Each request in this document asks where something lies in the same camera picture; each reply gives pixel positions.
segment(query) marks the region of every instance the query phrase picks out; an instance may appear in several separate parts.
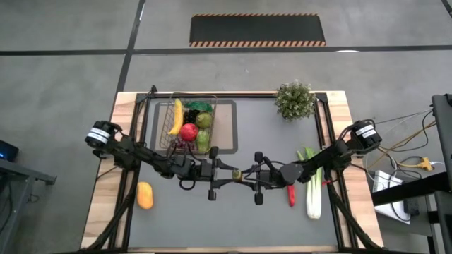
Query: black floor mat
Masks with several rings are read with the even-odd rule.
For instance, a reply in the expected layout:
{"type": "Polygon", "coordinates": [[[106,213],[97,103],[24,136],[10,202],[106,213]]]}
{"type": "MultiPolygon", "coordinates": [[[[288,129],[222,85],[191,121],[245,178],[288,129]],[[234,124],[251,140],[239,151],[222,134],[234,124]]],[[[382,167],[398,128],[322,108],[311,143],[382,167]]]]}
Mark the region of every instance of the black floor mat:
{"type": "Polygon", "coordinates": [[[190,47],[325,46],[316,13],[196,14],[191,18],[190,47]]]}

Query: grapes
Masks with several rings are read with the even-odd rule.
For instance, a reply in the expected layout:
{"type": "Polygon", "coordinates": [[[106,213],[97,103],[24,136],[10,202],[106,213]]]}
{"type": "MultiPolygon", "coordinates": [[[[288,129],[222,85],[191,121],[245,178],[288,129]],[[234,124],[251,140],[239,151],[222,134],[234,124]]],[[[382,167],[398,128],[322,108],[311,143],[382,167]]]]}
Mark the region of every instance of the grapes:
{"type": "Polygon", "coordinates": [[[196,116],[199,114],[199,110],[197,109],[190,109],[188,111],[185,111],[184,113],[184,124],[186,123],[193,123],[196,122],[196,116]]]}
{"type": "Polygon", "coordinates": [[[176,144],[176,148],[180,150],[185,150],[188,149],[189,147],[192,151],[196,150],[195,142],[182,140],[179,136],[174,141],[174,143],[176,144]]]}

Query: red chili pepper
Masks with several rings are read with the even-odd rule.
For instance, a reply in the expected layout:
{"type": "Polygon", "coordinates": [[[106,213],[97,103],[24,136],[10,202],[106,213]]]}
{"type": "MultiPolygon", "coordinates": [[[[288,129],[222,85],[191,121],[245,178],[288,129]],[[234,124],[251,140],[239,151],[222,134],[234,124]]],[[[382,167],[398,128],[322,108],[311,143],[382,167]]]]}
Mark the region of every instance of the red chili pepper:
{"type": "Polygon", "coordinates": [[[289,206],[293,207],[295,205],[295,186],[287,186],[287,194],[289,194],[289,206]]]}

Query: orange striped border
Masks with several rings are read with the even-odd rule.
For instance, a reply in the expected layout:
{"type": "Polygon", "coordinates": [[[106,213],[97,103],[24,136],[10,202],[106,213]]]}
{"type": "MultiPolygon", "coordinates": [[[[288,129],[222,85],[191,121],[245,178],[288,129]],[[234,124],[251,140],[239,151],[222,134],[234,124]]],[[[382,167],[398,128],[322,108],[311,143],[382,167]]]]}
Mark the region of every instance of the orange striped border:
{"type": "Polygon", "coordinates": [[[318,16],[317,13],[199,13],[193,17],[207,16],[318,16]]]}
{"type": "Polygon", "coordinates": [[[190,47],[324,47],[324,41],[211,41],[190,42],[190,47]]]}

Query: potted plant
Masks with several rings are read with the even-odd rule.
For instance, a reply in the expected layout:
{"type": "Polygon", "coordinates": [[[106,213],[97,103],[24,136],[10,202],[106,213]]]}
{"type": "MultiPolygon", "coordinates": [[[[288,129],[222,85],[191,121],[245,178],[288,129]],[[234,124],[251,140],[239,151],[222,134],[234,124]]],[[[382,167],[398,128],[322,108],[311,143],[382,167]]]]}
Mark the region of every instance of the potted plant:
{"type": "Polygon", "coordinates": [[[276,94],[275,105],[278,106],[278,113],[288,121],[312,115],[316,95],[309,91],[311,91],[311,85],[302,84],[298,80],[282,84],[276,94]]]}

